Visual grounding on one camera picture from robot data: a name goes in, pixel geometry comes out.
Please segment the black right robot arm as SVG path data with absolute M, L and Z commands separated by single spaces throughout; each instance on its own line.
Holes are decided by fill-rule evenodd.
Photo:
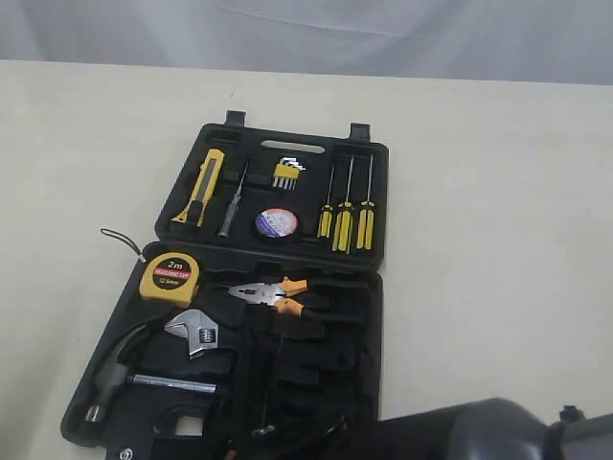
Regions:
M 612 415 L 565 405 L 547 425 L 502 398 L 469 402 L 342 431 L 323 459 L 610 459 Z

